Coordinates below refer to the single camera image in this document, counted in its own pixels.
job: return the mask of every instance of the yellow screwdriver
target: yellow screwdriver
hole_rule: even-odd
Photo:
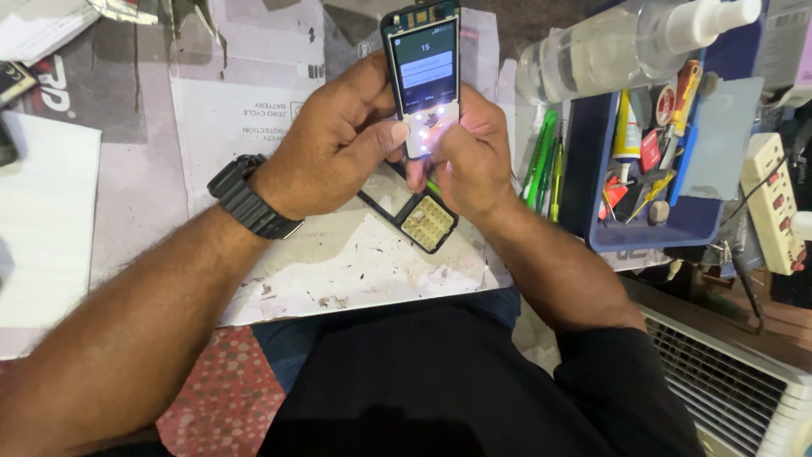
[[[643,203],[641,203],[640,206],[637,207],[636,210],[634,210],[634,213],[632,213],[632,215],[628,218],[628,220],[626,220],[625,224],[628,224],[628,222],[630,220],[634,219],[634,216],[636,216],[637,213],[640,212],[640,210],[643,209],[643,207],[648,202],[650,202],[651,200],[654,200],[654,197],[656,197],[657,194],[659,194],[661,190],[665,189],[665,186],[668,185],[668,182],[671,181],[671,179],[674,177],[674,175],[676,175],[675,170],[668,170],[668,173],[666,174],[666,176],[663,179],[661,179],[659,181],[655,181],[654,184],[651,185],[651,190],[649,190],[649,193],[646,194],[645,197],[643,197]]]

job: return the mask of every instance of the man's left hand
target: man's left hand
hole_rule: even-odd
[[[378,122],[395,112],[388,75],[384,53],[375,52],[308,98],[251,179],[279,214],[300,220],[335,211],[406,141],[406,123]]]

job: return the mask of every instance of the person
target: person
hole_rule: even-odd
[[[289,220],[306,219],[342,206],[383,159],[400,159],[408,128],[378,121],[394,112],[387,73],[377,53],[316,90],[251,188]],[[520,204],[504,113],[467,85],[460,100],[460,123],[433,147],[443,201],[556,331],[555,379],[512,344],[510,289],[485,294],[490,307],[466,306],[483,297],[470,294],[345,311],[352,319],[321,333],[294,370],[259,455],[702,455],[620,281]],[[414,190],[424,166],[409,164]],[[0,455],[169,455],[144,435],[270,243],[217,204],[98,287],[16,364]],[[273,358],[274,332],[255,332]]]

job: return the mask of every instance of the black shirt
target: black shirt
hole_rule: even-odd
[[[328,333],[259,455],[704,455],[646,333],[559,335],[559,349],[553,379],[458,307]]]

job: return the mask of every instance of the hairy forearm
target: hairy forearm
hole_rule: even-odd
[[[75,454],[152,424],[268,244],[215,206],[90,294],[15,367],[0,455]]]
[[[644,329],[615,273],[584,244],[510,200],[474,222],[536,313],[556,331]]]

